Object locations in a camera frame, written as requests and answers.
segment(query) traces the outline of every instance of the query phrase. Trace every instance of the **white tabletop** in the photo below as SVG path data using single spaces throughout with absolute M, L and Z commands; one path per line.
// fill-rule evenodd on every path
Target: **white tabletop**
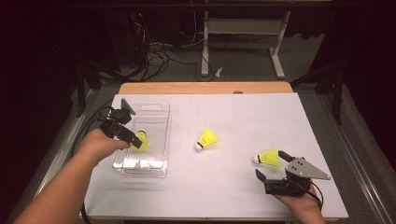
M 286 176 L 280 167 L 254 164 L 252 157 L 276 147 L 305 157 L 332 175 L 297 93 L 119 94 L 129 104 L 167 103 L 170 109 L 168 167 L 164 178 L 121 178 L 113 156 L 93 170 L 85 205 L 92 218 L 290 219 L 289 209 L 255 176 Z M 194 149 L 204 128 L 219 141 Z M 325 218 L 347 217 L 331 180 L 314 180 L 323 192 Z

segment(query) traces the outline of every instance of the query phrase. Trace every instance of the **clear plastic container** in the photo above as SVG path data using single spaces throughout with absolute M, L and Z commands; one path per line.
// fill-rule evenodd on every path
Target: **clear plastic container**
M 125 125 L 134 133 L 144 131 L 148 149 L 142 152 L 132 148 L 117 150 L 113 168 L 122 177 L 165 177 L 167 166 L 168 121 L 170 105 L 131 105 L 136 113 Z

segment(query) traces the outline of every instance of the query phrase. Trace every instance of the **white desk stand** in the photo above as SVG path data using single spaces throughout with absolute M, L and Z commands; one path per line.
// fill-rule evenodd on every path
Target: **white desk stand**
M 283 20 L 251 20 L 251 19 L 209 19 L 209 13 L 205 12 L 204 49 L 202 58 L 201 74 L 207 77 L 209 74 L 209 48 L 207 40 L 209 34 L 249 34 L 249 35 L 277 35 L 274 48 L 269 48 L 271 58 L 278 78 L 284 78 L 280 60 L 277 56 L 282 43 L 283 35 L 289 22 L 290 12 L 285 12 Z

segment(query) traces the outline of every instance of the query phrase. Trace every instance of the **shuttlecock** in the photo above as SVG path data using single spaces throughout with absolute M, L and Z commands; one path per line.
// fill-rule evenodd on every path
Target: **shuttlecock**
M 149 143 L 148 143 L 148 139 L 146 138 L 146 133 L 143 130 L 140 130 L 139 132 L 137 132 L 136 137 L 142 141 L 142 145 L 140 147 L 134 147 L 131 146 L 131 148 L 134 151 L 138 151 L 138 152 L 142 152 L 145 151 L 146 149 L 148 149 L 149 147 Z
M 275 147 L 271 147 L 270 149 L 264 151 L 262 154 L 253 157 L 253 162 L 256 164 L 264 163 L 273 166 L 279 166 L 279 157 L 277 155 L 277 150 Z
M 201 138 L 195 144 L 196 150 L 202 150 L 204 147 L 207 147 L 215 142 L 218 141 L 218 138 L 210 131 L 209 129 L 205 128 L 204 132 L 201 135 Z

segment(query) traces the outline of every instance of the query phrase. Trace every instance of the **floor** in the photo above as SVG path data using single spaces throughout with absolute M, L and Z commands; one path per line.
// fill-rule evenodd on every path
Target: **floor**
M 148 81 L 205 81 L 212 78 L 213 81 L 278 81 L 267 51 L 275 43 L 273 37 L 239 35 L 227 38 L 227 41 L 224 36 L 209 38 L 209 64 L 213 70 L 209 77 L 200 76 L 201 46 L 182 49 L 167 45 L 152 47 L 148 57 L 153 65 L 148 73 L 155 74 L 158 65 L 164 60 L 168 64 L 162 73 Z M 284 39 L 279 58 L 286 75 L 285 81 L 293 81 L 307 73 L 322 38 L 323 36 L 302 39 L 296 35 Z M 129 65 L 122 67 L 123 74 L 132 70 Z M 65 142 L 70 141 L 71 135 L 84 123 L 84 118 L 88 118 L 103 102 L 111 100 L 119 87 L 119 82 L 104 81 L 101 90 L 90 94 L 89 104 L 80 119 L 76 118 L 77 106 L 74 106 L 51 150 L 11 214 L 10 222 L 33 199 L 43 179 L 53 169 L 54 159 L 59 160 L 59 152 L 67 149 Z M 305 113 L 349 213 L 349 218 L 338 220 L 336 223 L 393 223 L 396 220 L 395 214 L 391 213 L 396 211 L 396 173 L 354 106 L 347 87 L 343 88 L 342 125 L 338 125 L 332 117 L 332 95 L 317 95 L 314 87 L 315 83 L 302 84 L 293 90 L 299 93 Z M 71 98 L 76 99 L 75 91 Z M 121 224 L 122 221 L 93 220 L 92 223 Z

